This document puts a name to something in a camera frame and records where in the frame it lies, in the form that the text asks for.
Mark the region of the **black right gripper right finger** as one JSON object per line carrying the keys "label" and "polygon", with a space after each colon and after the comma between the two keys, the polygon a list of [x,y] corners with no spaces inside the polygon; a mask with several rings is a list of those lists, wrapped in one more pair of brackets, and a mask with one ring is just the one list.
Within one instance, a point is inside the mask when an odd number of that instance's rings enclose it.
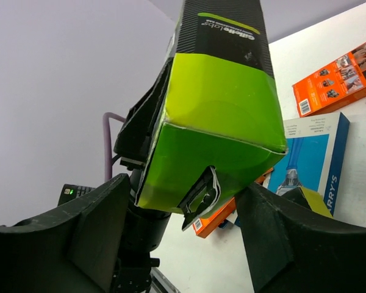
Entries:
{"label": "black right gripper right finger", "polygon": [[255,292],[366,292],[366,227],[320,215],[302,193],[252,183],[235,197]]}

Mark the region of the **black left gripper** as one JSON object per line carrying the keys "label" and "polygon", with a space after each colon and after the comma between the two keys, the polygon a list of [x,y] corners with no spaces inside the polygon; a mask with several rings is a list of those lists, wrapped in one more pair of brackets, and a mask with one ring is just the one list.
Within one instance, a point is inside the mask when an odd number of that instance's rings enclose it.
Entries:
{"label": "black left gripper", "polygon": [[128,170],[142,170],[153,137],[153,129],[161,109],[172,64],[166,63],[155,83],[129,110],[126,121],[118,133],[113,151]]}

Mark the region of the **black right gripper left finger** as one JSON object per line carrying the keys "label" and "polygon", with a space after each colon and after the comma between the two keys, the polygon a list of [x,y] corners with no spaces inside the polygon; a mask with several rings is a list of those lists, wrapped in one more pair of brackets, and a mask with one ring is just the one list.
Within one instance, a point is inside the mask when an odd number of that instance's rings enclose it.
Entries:
{"label": "black right gripper left finger", "polygon": [[0,292],[109,292],[130,184],[120,174],[14,226],[0,226]]}

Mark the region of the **black green GilletteLabs box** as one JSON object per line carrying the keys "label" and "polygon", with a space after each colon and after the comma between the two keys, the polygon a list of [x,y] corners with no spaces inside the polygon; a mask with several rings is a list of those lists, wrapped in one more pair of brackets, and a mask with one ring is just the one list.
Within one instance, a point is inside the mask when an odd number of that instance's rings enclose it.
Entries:
{"label": "black green GilletteLabs box", "polygon": [[259,1],[184,1],[135,203],[208,217],[287,151]]}

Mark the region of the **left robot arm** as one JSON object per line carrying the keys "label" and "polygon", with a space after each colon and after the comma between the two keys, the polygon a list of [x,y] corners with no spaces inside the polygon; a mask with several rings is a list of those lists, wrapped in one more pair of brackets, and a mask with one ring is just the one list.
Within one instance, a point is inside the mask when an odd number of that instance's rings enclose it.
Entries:
{"label": "left robot arm", "polygon": [[171,214],[140,208],[135,199],[167,91],[171,65],[172,59],[168,59],[152,87],[130,109],[115,143],[110,143],[107,149],[108,170],[120,161],[132,172],[125,176],[126,189],[121,192],[124,200],[118,211],[120,223],[112,231],[120,241],[114,246],[114,267],[107,273],[108,292],[149,292],[151,270],[160,264],[150,253],[159,246]]}

